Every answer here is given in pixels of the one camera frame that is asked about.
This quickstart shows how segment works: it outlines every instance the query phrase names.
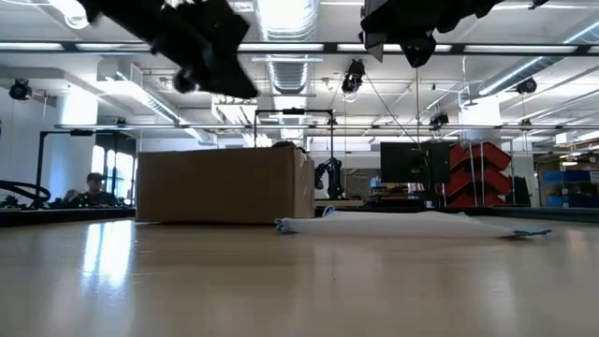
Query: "ceiling duct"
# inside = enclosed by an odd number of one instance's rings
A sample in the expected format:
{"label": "ceiling duct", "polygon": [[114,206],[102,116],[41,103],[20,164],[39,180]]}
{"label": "ceiling duct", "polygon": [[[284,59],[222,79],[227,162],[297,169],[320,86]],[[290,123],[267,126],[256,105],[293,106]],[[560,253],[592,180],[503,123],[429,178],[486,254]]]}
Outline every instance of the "ceiling duct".
{"label": "ceiling duct", "polygon": [[[97,67],[97,86],[107,94],[128,95],[175,125],[189,123],[179,116],[175,108],[158,99],[156,93],[144,87],[143,72],[132,63],[120,62],[115,58],[102,59]],[[200,145],[216,144],[216,135],[213,133],[194,128],[183,130]]]}
{"label": "ceiling duct", "polygon": [[[254,0],[256,19],[262,39],[268,42],[310,41],[316,30],[319,0]],[[309,86],[310,67],[302,58],[308,55],[273,55],[288,62],[268,63],[270,85],[274,94],[297,95],[305,93]],[[296,99],[275,97],[277,110],[305,106],[306,98]]]}
{"label": "ceiling duct", "polygon": [[[563,43],[568,44],[596,44],[599,42],[599,22],[595,22],[585,29],[575,33]],[[478,94],[481,96],[496,95],[526,81],[533,75],[553,66],[563,60],[561,56],[527,57],[508,69],[498,73],[478,85]]]}
{"label": "ceiling duct", "polygon": [[[599,22],[593,22],[591,25],[586,25],[584,29],[574,33],[571,37],[563,41],[567,44],[597,44],[599,43]],[[526,57],[518,61],[511,67],[497,73],[493,77],[481,82],[465,82],[459,84],[460,92],[466,95],[462,99],[470,100],[489,95],[497,95],[507,89],[513,88],[519,83],[526,81],[539,72],[554,66],[565,57],[561,56],[539,56]],[[455,104],[457,98],[454,95],[447,93],[439,99],[433,106],[438,108],[446,108]]]}

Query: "column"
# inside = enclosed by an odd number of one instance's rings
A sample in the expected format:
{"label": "column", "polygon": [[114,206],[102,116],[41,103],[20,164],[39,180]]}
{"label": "column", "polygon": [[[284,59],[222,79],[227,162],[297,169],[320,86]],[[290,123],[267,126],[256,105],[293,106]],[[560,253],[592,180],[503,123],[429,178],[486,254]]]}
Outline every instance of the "column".
{"label": "column", "polygon": [[[501,125],[502,117],[499,110],[499,100],[495,96],[477,99],[474,104],[466,102],[460,108],[460,124],[462,125]],[[501,130],[464,130],[462,139],[484,139],[500,144]]]}
{"label": "column", "polygon": [[[64,125],[94,125],[97,122],[97,97],[71,84],[69,94],[58,98],[57,121]],[[61,198],[69,189],[87,190],[85,178],[92,168],[95,136],[50,135],[46,140],[51,152],[50,191],[52,199]]]}
{"label": "column", "polygon": [[[528,193],[531,196],[531,206],[532,207],[540,207],[539,204],[539,186],[537,177],[534,175],[534,158],[533,154],[527,154],[527,151],[533,150],[533,143],[531,141],[526,141],[524,138],[519,137],[516,139],[512,139],[514,152],[516,154],[512,154],[513,168],[514,168],[514,176],[522,177],[526,179],[526,186],[528,187]],[[510,151],[510,142],[504,142],[502,144],[502,150],[509,152]]]}

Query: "wooden table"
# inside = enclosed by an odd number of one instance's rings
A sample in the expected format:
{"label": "wooden table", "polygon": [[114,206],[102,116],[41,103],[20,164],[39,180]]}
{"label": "wooden table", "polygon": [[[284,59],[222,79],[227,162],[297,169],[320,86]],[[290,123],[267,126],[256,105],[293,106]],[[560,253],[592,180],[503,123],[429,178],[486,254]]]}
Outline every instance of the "wooden table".
{"label": "wooden table", "polygon": [[533,241],[0,229],[2,336],[598,336],[599,229]]}

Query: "black monitor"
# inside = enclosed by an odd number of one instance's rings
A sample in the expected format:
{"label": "black monitor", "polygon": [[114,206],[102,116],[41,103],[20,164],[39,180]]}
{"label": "black monitor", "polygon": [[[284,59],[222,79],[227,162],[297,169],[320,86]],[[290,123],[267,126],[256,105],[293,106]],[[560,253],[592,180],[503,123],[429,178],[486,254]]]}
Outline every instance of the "black monitor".
{"label": "black monitor", "polygon": [[449,183],[450,142],[381,143],[383,183]]}

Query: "man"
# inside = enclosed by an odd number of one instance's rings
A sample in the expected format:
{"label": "man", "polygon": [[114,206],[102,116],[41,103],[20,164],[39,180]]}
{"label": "man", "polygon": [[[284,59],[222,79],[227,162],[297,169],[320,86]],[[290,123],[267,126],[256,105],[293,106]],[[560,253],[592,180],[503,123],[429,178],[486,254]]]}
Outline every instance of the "man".
{"label": "man", "polygon": [[96,207],[96,206],[114,206],[116,197],[102,191],[102,182],[104,176],[100,173],[90,173],[87,175],[87,192],[79,193],[76,190],[66,192],[64,204],[81,208]]}

